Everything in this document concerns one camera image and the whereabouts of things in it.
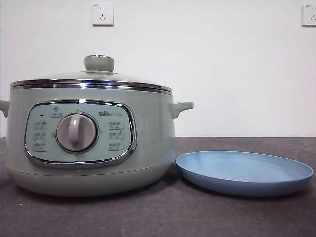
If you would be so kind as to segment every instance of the electric hot pot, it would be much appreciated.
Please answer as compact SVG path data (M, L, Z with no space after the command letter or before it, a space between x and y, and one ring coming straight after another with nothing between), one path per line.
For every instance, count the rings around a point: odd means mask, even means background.
M172 166L174 119L192 102L172 90L113 73L114 60L85 58L86 71L12 83L8 119L11 178L33 192L93 196L159 180Z

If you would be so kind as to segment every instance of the blue plate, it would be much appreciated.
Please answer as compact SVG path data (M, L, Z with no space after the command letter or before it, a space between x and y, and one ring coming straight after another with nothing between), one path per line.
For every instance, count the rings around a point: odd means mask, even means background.
M295 160L251 152L202 151L176 159L190 182L216 192L247 197L280 196L302 189L313 170Z

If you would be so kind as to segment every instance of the gray countertop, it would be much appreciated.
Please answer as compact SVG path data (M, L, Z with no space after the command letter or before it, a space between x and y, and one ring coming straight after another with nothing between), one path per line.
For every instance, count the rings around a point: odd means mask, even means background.
M160 181L101 197L51 197L24 190L4 169L1 138L2 237L312 237L316 178L284 197L235 197L199 188L173 167ZM233 150L282 156L316 170L316 138L178 137L177 155Z

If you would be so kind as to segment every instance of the button icon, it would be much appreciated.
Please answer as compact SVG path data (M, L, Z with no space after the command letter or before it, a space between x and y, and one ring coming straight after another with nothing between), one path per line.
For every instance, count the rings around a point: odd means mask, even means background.
M52 108L51 111L49 111L49 116L51 118L60 118L63 116L63 112L58 108L57 106Z
M32 150L35 152L46 152L46 143L34 143Z
M124 129L124 123L121 122L109 122L109 129L110 130L123 130Z
M33 134L33 141L47 141L46 132L36 132Z
M122 131L110 132L109 140L123 140L125 138L125 134Z
M43 122L36 122L33 124L34 130L47 130L47 123L45 121Z
M124 144L121 142L115 142L109 144L109 151L120 151L124 149Z

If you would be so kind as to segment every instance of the pot base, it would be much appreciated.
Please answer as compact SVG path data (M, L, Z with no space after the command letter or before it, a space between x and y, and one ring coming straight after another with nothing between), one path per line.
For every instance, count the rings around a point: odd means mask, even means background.
M7 167L11 178L22 188L35 193L86 197L114 194L141 188L158 181L173 163L103 175L50 176L22 173Z

